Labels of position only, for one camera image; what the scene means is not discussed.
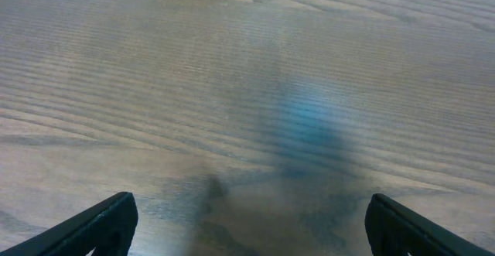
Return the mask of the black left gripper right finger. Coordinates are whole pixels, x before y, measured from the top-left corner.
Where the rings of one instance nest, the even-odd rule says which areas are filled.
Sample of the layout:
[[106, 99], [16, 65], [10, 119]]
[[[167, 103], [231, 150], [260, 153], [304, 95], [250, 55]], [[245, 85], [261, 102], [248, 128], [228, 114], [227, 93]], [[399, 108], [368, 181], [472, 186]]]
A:
[[365, 215], [373, 256], [494, 256], [382, 193]]

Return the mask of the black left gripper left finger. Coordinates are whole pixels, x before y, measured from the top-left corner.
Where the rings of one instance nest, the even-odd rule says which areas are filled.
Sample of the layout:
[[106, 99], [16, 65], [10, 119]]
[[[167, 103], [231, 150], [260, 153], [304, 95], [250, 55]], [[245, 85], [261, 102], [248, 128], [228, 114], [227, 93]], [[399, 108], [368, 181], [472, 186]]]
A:
[[120, 192], [1, 256], [126, 256], [137, 224], [133, 194]]

